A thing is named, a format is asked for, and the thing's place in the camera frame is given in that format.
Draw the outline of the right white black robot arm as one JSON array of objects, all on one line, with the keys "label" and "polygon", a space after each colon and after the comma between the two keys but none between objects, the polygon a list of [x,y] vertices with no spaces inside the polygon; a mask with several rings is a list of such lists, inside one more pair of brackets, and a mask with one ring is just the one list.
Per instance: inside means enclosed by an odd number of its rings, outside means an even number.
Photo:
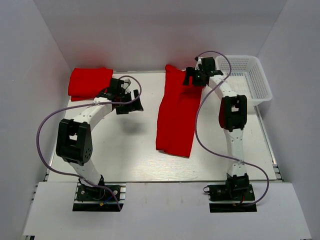
[{"label": "right white black robot arm", "polygon": [[229,198],[236,200],[243,195],[244,189],[247,189],[250,185],[243,151],[243,132],[248,116],[247,97],[237,94],[227,83],[227,78],[232,73],[229,60],[227,60],[229,66],[227,75],[216,68],[213,57],[196,57],[195,61],[195,67],[186,68],[183,85],[188,86],[188,77],[192,77],[191,84],[193,86],[208,86],[211,88],[210,93],[216,92],[220,99],[218,122],[226,138],[228,155],[215,153],[205,147],[199,139],[197,129],[195,129],[195,137],[200,146],[207,152],[232,161],[226,172],[225,192]]}]

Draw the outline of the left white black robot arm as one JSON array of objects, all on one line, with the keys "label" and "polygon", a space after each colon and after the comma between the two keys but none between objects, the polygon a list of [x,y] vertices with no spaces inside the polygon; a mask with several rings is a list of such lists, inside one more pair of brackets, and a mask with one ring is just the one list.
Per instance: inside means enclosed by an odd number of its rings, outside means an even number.
[{"label": "left white black robot arm", "polygon": [[89,186],[88,193],[96,200],[105,196],[106,187],[92,161],[92,130],[112,112],[125,115],[144,110],[140,100],[141,84],[132,91],[130,85],[131,81],[124,80],[124,76],[112,78],[109,86],[103,88],[81,113],[62,119],[58,126],[56,155],[74,169],[80,183]]}]

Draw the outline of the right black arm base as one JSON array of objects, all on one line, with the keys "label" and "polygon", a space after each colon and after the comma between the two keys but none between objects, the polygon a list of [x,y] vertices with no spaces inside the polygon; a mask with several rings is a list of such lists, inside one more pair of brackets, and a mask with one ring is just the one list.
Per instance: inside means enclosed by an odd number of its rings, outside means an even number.
[{"label": "right black arm base", "polygon": [[224,184],[210,184],[203,188],[209,196],[211,213],[254,213],[255,194],[249,176],[227,176]]}]

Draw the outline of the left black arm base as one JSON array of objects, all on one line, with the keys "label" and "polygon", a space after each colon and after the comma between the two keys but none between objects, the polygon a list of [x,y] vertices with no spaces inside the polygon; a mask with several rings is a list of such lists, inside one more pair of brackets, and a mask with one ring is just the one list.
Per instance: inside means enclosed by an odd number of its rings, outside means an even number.
[{"label": "left black arm base", "polygon": [[106,185],[106,189],[77,184],[73,212],[120,212],[125,203],[125,184]]}]

